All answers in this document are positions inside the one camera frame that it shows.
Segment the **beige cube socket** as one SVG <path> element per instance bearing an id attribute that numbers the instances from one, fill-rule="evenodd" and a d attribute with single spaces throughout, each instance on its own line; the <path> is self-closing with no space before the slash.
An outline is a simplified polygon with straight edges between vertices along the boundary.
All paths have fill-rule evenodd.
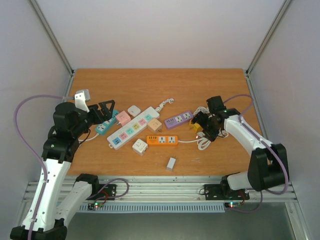
<path id="1" fill-rule="evenodd" d="M 161 132 L 162 127 L 162 123 L 157 118 L 152 118 L 147 124 L 147 128 L 153 133 Z"/>

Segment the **yellow cube socket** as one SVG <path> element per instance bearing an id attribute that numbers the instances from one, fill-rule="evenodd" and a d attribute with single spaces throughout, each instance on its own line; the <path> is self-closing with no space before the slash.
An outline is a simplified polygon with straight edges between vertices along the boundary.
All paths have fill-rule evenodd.
<path id="1" fill-rule="evenodd" d="M 203 131 L 203 128 L 198 123 L 192 123 L 190 120 L 188 123 L 190 129 L 192 129 L 195 133 L 199 133 Z"/>

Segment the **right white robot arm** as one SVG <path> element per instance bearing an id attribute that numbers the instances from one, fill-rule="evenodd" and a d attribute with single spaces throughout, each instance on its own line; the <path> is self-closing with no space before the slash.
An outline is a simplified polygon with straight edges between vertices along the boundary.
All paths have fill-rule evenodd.
<path id="1" fill-rule="evenodd" d="M 267 191 L 284 194 L 289 187 L 287 150 L 261 136 L 235 108 L 227 108 L 221 96 L 207 99 L 208 112 L 199 111 L 191 122 L 199 124 L 205 137 L 213 142 L 221 131 L 232 135 L 250 156 L 248 170 L 222 177 L 220 191 L 225 198 L 234 197 L 239 190 Z"/>

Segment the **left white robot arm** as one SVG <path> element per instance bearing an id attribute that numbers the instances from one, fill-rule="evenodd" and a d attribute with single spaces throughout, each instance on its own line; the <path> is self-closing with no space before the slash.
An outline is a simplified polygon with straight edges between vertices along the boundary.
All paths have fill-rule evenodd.
<path id="1" fill-rule="evenodd" d="M 110 120 L 114 106 L 114 100 L 93 105 L 77 100 L 55 107 L 54 125 L 38 157 L 41 173 L 36 192 L 22 224 L 12 228 L 11 240 L 64 240 L 77 208 L 86 199 L 96 199 L 100 195 L 98 176 L 82 173 L 71 192 L 58 204 L 65 176 L 80 146 L 80 136 L 88 133 L 91 126 Z"/>

